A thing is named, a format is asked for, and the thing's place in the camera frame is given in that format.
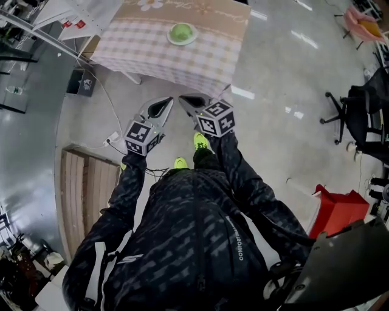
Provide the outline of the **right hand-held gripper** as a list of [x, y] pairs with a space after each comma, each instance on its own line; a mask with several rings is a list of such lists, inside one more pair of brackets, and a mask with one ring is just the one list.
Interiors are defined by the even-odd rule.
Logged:
[[206, 94], [179, 96], [179, 103], [194, 123], [194, 129], [212, 137], [222, 137], [235, 127], [233, 106], [225, 100], [212, 100]]

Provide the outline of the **person's black trousers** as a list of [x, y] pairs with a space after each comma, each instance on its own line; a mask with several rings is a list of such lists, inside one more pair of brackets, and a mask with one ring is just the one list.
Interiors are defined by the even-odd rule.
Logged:
[[216, 155], [207, 148], [199, 148], [193, 156], [194, 169], [211, 169], [221, 171]]

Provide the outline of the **green cabbage head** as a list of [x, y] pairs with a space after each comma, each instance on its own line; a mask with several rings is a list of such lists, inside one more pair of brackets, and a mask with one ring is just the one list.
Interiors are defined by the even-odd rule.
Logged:
[[172, 26], [168, 32], [170, 39], [175, 43], [182, 43], [194, 37], [194, 32], [189, 24], [179, 23]]

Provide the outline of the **yellow cushion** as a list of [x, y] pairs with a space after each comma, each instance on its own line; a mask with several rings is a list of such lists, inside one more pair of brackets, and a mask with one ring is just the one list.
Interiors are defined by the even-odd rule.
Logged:
[[376, 37], [381, 37], [379, 26], [376, 22], [359, 20], [359, 25], [364, 27], [370, 34]]

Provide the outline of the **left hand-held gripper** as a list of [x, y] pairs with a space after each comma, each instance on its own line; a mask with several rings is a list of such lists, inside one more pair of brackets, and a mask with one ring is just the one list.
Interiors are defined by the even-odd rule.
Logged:
[[146, 157], [162, 141], [173, 104], [173, 97], [158, 97], [143, 104], [124, 135], [128, 152]]

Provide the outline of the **white metal shelf rack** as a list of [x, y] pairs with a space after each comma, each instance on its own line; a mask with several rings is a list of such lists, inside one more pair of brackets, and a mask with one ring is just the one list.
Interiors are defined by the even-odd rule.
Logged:
[[[81, 48], [89, 37], [101, 36], [119, 6], [111, 0], [0, 0], [0, 32], [6, 36], [16, 28], [24, 39], [40, 39], [81, 64], [89, 64], [80, 55]], [[86, 25], [64, 28], [60, 21], [69, 16]]]

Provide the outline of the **person's black patterned jacket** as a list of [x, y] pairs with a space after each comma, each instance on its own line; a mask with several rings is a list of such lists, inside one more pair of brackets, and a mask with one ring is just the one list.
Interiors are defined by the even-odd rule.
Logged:
[[71, 311], [260, 310], [270, 276], [254, 233], [293, 264], [305, 263], [311, 250], [283, 202], [270, 213], [243, 213], [223, 170], [165, 176], [138, 227], [108, 208], [64, 277]]

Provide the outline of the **white power strip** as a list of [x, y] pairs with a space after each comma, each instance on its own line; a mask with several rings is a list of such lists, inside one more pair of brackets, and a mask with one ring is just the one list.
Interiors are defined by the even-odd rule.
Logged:
[[117, 132], [113, 132], [104, 142], [103, 146], [107, 147], [109, 144], [115, 146], [116, 148], [122, 148], [125, 146], [122, 136]]

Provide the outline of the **black mesh office chair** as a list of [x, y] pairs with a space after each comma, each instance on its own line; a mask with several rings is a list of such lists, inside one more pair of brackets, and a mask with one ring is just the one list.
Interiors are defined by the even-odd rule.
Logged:
[[321, 124], [340, 122], [339, 145], [347, 128], [353, 138], [356, 154], [365, 154], [389, 166], [389, 66], [378, 68], [362, 86], [351, 86], [346, 97], [335, 99], [326, 92], [338, 114], [320, 119]]

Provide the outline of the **brown cardboard box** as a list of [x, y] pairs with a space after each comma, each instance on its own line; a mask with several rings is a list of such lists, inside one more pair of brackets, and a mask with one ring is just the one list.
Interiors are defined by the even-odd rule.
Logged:
[[95, 36], [89, 37], [85, 41], [83, 47], [81, 48], [80, 55], [87, 58], [87, 59], [90, 59], [91, 56], [93, 55], [93, 53], [95, 52], [99, 42], [100, 42], [99, 36], [95, 35]]

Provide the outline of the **black flat device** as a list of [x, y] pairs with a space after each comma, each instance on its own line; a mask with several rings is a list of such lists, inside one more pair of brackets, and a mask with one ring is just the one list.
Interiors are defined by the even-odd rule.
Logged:
[[358, 220], [321, 233], [281, 311], [342, 311], [389, 291], [389, 229]]

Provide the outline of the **person's right forearm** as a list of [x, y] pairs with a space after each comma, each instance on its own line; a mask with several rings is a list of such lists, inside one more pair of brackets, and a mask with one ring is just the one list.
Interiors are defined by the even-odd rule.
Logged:
[[276, 210], [279, 201], [273, 189], [246, 162], [235, 133], [230, 132], [221, 138], [209, 136], [208, 139], [241, 211], [250, 216]]

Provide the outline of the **table with checkered cloth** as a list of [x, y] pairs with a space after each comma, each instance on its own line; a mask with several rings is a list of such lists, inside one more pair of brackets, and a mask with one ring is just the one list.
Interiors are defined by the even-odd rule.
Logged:
[[[91, 59], [218, 97], [232, 83], [251, 8], [236, 0], [124, 0]], [[175, 46], [167, 32], [189, 23], [198, 37]]]

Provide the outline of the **person's left forearm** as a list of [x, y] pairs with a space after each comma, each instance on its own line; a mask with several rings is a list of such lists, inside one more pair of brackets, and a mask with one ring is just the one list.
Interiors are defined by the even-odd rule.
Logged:
[[108, 211], [120, 218], [134, 217], [146, 171], [146, 157], [129, 152], [122, 158], [122, 171], [118, 185], [109, 199]]

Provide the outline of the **black bin with white print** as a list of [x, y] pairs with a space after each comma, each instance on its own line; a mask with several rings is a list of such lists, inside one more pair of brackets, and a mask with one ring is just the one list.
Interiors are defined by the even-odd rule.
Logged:
[[96, 79], [89, 71], [82, 68], [73, 69], [66, 93], [84, 97], [92, 97]]

